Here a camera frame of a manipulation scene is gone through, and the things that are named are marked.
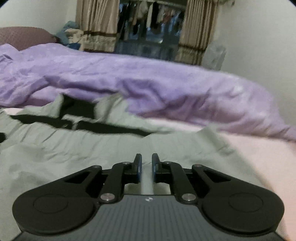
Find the purple duvet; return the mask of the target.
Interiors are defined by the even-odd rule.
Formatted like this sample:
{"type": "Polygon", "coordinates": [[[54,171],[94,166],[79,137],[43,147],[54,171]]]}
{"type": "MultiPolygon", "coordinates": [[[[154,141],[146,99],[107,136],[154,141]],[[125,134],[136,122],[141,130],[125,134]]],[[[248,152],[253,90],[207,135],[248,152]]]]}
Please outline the purple duvet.
{"type": "Polygon", "coordinates": [[[236,75],[129,55],[87,53],[60,44],[19,51],[1,45],[1,106],[43,106],[59,94],[97,102],[121,94],[131,113],[248,135],[295,140],[273,96],[236,75]]]}

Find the quilted mauve headboard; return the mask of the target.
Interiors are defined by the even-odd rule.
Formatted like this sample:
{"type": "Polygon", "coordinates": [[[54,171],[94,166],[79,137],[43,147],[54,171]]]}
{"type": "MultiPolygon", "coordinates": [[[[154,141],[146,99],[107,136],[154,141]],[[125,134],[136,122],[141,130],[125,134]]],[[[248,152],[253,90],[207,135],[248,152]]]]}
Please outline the quilted mauve headboard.
{"type": "Polygon", "coordinates": [[[32,46],[56,43],[56,38],[48,31],[35,27],[4,27],[1,28],[1,45],[10,44],[17,50],[32,46]]]}

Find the left beige striped curtain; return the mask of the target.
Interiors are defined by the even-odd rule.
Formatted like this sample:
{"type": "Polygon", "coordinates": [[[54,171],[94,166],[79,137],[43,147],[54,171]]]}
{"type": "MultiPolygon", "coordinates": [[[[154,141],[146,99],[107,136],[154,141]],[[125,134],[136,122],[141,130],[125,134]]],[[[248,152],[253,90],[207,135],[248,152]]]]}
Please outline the left beige striped curtain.
{"type": "Polygon", "coordinates": [[[119,0],[79,0],[76,23],[83,31],[86,52],[112,53],[115,49],[119,0]]]}

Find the pile of clothes by curtain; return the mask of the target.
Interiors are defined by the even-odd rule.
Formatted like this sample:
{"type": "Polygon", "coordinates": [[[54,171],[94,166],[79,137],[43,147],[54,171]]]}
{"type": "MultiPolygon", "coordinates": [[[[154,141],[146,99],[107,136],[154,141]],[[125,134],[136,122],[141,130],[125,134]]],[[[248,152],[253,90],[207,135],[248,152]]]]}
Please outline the pile of clothes by curtain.
{"type": "Polygon", "coordinates": [[[68,21],[64,27],[55,35],[57,43],[62,44],[70,49],[83,50],[84,32],[79,29],[77,23],[68,21]]]}

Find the beige striped curtain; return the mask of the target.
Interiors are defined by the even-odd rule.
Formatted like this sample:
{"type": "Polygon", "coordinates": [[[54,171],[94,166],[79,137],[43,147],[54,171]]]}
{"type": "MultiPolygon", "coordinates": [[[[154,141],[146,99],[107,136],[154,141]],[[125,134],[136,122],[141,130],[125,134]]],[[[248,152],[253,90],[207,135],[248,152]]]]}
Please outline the beige striped curtain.
{"type": "Polygon", "coordinates": [[[201,65],[206,48],[213,38],[218,8],[218,1],[187,1],[176,62],[201,65]]]}
{"type": "Polygon", "coordinates": [[[79,0],[76,23],[83,31],[86,52],[112,53],[115,49],[119,0],[79,0]]]}

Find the grey and black jacket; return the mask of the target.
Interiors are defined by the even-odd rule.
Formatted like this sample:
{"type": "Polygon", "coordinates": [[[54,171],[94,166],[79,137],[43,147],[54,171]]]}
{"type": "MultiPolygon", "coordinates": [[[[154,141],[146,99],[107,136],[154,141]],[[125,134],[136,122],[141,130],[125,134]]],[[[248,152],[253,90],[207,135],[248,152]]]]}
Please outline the grey and black jacket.
{"type": "Polygon", "coordinates": [[[154,194],[168,190],[163,184],[152,185],[153,153],[162,161],[177,162],[185,168],[200,163],[262,186],[253,168],[213,128],[190,132],[158,126],[129,114],[127,103],[117,94],[95,105],[95,117],[89,123],[135,128],[147,132],[147,136],[80,130],[82,116],[69,114],[63,117],[69,121],[69,129],[20,121],[23,114],[56,118],[62,102],[59,96],[46,106],[29,107],[16,115],[1,110],[1,132],[6,136],[1,143],[1,240],[11,240],[20,232],[11,211],[20,194],[93,165],[109,169],[118,162],[132,161],[138,153],[142,155],[143,182],[140,187],[128,185],[128,192],[154,194]]]}

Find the right beige striped curtain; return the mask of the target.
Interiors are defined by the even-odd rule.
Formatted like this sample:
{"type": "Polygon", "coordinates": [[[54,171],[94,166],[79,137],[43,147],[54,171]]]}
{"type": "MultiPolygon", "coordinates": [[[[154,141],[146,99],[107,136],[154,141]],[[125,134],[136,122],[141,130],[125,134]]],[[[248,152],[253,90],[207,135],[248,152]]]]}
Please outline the right beige striped curtain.
{"type": "Polygon", "coordinates": [[[187,1],[176,62],[201,65],[206,48],[213,38],[218,8],[218,1],[187,1]]]}

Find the covered standing fan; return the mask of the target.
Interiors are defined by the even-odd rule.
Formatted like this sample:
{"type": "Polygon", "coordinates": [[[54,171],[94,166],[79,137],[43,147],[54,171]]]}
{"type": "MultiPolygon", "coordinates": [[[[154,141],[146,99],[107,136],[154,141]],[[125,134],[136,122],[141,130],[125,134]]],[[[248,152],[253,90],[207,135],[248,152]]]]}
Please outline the covered standing fan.
{"type": "Polygon", "coordinates": [[[226,52],[223,45],[215,41],[211,42],[204,52],[201,66],[211,70],[221,70],[226,52]]]}

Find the pink plush blanket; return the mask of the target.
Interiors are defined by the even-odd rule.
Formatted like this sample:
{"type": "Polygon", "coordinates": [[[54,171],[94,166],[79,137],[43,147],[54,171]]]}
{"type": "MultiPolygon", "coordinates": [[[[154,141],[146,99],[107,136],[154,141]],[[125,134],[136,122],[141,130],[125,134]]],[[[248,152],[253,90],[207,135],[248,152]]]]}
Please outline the pink plush blanket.
{"type": "MultiPolygon", "coordinates": [[[[172,121],[149,121],[181,131],[199,130],[172,121]]],[[[264,187],[281,197],[285,215],[277,231],[287,240],[295,240],[295,143],[227,133],[218,135],[247,161],[264,187]]]]}

